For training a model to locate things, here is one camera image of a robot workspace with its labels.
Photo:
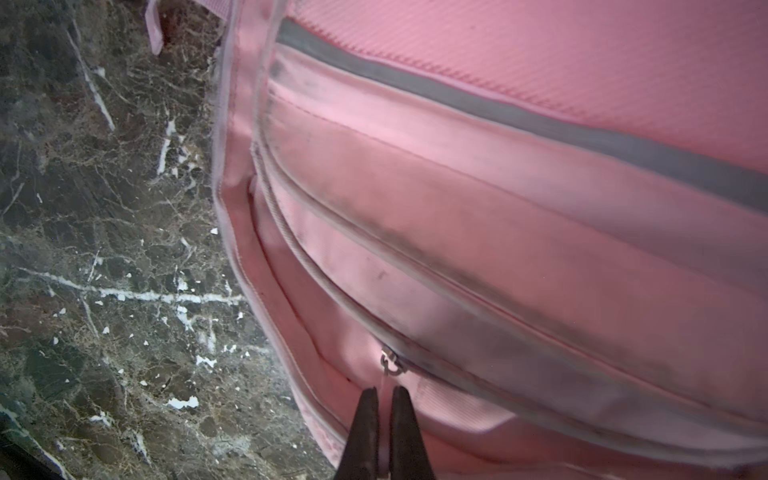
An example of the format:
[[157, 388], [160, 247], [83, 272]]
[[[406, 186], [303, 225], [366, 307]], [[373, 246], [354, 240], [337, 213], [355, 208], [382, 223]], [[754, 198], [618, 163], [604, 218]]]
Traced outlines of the pink student backpack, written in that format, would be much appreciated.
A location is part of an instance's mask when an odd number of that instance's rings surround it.
[[211, 1], [227, 254], [338, 466], [767, 475], [763, 1]]

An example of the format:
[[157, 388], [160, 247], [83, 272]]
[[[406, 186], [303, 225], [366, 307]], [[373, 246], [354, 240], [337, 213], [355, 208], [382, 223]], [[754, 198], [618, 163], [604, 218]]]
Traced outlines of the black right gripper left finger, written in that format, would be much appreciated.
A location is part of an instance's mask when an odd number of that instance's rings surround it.
[[334, 480], [375, 480], [378, 474], [379, 401], [376, 388], [362, 391]]

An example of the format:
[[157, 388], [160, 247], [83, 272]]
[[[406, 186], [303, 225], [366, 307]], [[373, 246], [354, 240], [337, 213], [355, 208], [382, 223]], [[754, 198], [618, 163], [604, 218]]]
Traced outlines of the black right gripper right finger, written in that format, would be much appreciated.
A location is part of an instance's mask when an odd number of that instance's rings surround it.
[[435, 480], [436, 476], [408, 390], [393, 390], [390, 414], [389, 470], [392, 480]]

